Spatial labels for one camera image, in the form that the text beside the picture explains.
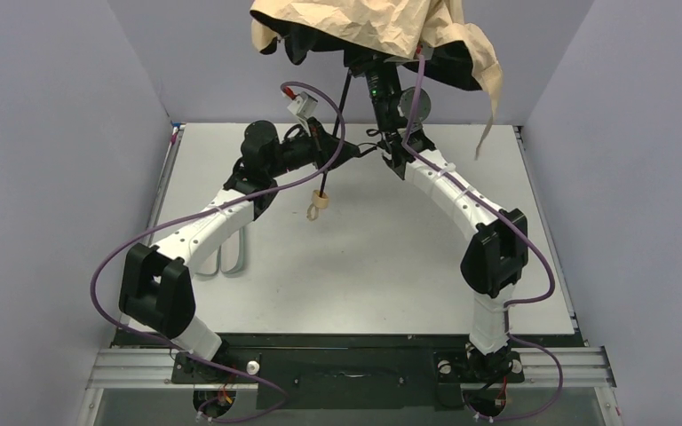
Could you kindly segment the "beige patterned umbrella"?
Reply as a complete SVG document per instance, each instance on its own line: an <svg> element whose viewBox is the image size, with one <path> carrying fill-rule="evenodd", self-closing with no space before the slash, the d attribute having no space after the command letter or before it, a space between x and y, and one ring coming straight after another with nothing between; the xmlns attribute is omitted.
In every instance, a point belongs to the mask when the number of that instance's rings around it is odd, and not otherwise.
<svg viewBox="0 0 682 426"><path fill-rule="evenodd" d="M426 116L422 82L430 78L462 91L483 91L497 113L504 73L483 30L464 19L459 1L256 1L251 36L262 54L284 44L301 64L311 51L340 51L351 76L368 86L387 165L408 172L447 205L467 209L476 193L421 129Z"/></svg>

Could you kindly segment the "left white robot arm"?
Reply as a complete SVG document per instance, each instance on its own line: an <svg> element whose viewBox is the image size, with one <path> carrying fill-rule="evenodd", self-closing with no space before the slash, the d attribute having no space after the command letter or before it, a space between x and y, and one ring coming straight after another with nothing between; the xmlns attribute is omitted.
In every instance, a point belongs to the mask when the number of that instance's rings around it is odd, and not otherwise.
<svg viewBox="0 0 682 426"><path fill-rule="evenodd" d="M313 118L285 139L269 121L249 124L231 176L202 214L152 246L136 243L127 251L121 311L181 350L214 359L223 341L195 315L193 273L268 209L278 177L307 165L333 170L359 157L357 145L328 134Z"/></svg>

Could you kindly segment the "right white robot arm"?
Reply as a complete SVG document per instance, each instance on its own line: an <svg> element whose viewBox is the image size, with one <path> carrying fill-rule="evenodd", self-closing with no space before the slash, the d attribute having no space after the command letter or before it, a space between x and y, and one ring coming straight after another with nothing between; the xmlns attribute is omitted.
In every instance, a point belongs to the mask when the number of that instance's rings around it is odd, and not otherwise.
<svg viewBox="0 0 682 426"><path fill-rule="evenodd" d="M416 59L416 84L407 90L392 62L377 61L364 76L386 165L427 195L468 243L459 269L473 295L469 347L488 356L509 345L508 303L528 262L527 218L476 191L424 134L425 64Z"/></svg>

